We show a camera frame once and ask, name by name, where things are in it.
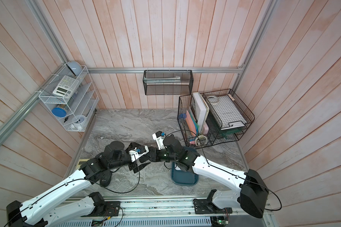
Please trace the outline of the teal plastic storage tray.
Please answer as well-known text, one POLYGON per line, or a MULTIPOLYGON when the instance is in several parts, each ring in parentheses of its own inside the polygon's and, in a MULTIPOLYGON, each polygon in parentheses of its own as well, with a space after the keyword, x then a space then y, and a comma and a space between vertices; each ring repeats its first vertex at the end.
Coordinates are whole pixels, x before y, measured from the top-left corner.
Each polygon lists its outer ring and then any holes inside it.
POLYGON ((199 181, 199 175, 193 172, 192 167, 194 166, 194 161, 198 157, 195 155, 197 151, 194 148, 183 146, 186 151, 186 156, 184 160, 186 161, 189 169, 187 171, 182 171, 176 164, 176 162, 172 162, 171 165, 171 179, 172 181, 179 186, 194 186, 199 181))

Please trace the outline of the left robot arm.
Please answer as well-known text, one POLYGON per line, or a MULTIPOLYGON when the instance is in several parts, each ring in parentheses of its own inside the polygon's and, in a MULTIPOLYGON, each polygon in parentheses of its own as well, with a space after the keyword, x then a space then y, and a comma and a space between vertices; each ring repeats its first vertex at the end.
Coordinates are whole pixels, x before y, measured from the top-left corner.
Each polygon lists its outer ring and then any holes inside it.
POLYGON ((137 161, 149 154, 149 148, 131 143, 128 148, 119 141, 107 145, 103 152, 82 164, 63 181, 25 202, 14 201, 7 208, 7 227, 55 227, 80 216, 106 213, 107 203, 99 192, 90 193, 78 202, 62 203, 77 192, 99 184, 107 187, 113 170, 123 166, 140 171, 137 161))

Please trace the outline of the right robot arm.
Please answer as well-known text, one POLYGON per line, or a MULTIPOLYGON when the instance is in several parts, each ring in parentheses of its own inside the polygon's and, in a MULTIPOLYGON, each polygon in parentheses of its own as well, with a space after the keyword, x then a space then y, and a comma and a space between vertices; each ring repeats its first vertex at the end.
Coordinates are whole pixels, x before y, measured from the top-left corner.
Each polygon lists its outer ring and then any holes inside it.
POLYGON ((193 148, 181 145, 174 135, 159 131, 153 134, 157 148, 149 148, 151 162, 173 162, 176 169, 208 177, 228 187, 227 191, 212 190, 207 198, 210 208, 241 208, 247 214, 262 218, 270 190, 257 171, 230 169, 208 160, 193 148))

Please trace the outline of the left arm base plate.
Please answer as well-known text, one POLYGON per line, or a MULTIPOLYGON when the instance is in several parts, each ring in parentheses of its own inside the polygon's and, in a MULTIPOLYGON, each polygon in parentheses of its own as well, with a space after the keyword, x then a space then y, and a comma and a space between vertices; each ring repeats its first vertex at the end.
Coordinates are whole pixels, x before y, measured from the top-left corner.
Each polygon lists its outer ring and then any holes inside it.
POLYGON ((120 210, 120 201, 102 201, 95 204, 91 215, 93 216, 118 216, 120 210))

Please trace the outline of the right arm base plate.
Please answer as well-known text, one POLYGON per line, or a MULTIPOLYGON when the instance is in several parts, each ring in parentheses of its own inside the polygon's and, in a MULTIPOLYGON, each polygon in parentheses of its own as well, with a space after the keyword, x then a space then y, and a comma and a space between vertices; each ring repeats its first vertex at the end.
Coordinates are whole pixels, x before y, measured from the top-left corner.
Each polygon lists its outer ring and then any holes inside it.
POLYGON ((196 214, 232 214, 232 208, 220 209, 207 199, 194 199, 194 211, 196 214))

